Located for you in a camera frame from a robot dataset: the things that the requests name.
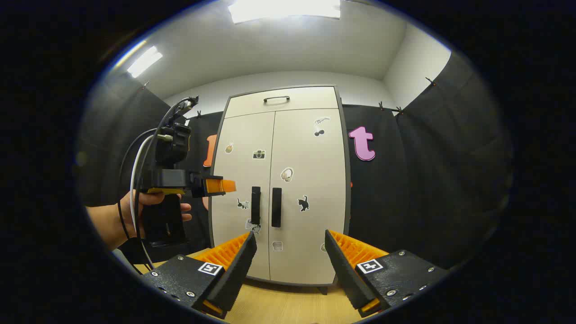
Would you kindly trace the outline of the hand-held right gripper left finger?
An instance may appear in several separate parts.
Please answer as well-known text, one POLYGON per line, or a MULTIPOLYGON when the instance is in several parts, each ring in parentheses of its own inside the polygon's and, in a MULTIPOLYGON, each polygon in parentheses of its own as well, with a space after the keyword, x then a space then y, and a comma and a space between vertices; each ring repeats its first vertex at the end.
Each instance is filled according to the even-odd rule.
POLYGON ((257 239, 249 231, 198 256, 175 256, 141 277, 176 303, 224 319, 256 252, 257 239))

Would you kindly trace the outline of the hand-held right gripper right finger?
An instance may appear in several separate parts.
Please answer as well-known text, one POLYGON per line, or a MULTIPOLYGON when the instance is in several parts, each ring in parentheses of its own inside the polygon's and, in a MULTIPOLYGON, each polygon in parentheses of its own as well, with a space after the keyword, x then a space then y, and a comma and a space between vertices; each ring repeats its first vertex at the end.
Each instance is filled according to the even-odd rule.
POLYGON ((405 249, 385 252, 334 230, 325 230, 324 244, 340 286, 362 318, 398 308, 450 274, 405 249))

